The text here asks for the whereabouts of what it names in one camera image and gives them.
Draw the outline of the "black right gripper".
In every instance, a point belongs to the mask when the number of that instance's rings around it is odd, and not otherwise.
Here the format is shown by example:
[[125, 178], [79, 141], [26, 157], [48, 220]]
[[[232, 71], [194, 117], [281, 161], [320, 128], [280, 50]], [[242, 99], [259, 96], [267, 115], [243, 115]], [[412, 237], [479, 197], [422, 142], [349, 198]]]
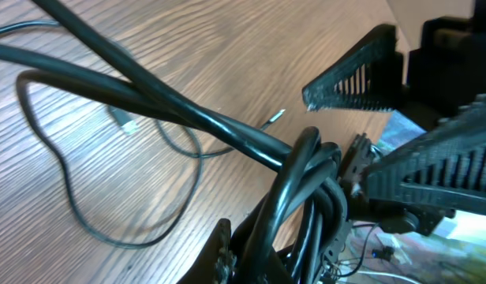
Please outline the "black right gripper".
[[358, 136], [342, 169], [351, 220], [428, 235], [456, 211], [486, 215], [486, 1], [469, 19], [426, 21], [421, 45], [396, 51], [379, 24], [302, 88], [309, 111], [401, 111], [424, 133], [374, 161]]

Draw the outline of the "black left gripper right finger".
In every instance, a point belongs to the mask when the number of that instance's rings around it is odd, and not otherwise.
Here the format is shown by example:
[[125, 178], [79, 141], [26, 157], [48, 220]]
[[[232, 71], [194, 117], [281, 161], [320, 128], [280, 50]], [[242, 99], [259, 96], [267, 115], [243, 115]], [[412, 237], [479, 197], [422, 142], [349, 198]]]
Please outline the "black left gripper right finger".
[[270, 253], [266, 283], [334, 283], [341, 275], [334, 263], [339, 259], [351, 228], [351, 221], [343, 222], [331, 243], [322, 245], [317, 221], [301, 224], [292, 245]]

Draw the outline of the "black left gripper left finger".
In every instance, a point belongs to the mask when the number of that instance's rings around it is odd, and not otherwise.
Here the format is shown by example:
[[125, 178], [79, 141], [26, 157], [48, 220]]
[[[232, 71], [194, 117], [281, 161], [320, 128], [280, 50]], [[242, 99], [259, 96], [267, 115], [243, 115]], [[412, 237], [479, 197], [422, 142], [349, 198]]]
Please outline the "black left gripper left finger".
[[230, 220], [220, 219], [178, 284], [227, 284], [236, 263], [236, 256], [230, 251], [230, 237]]

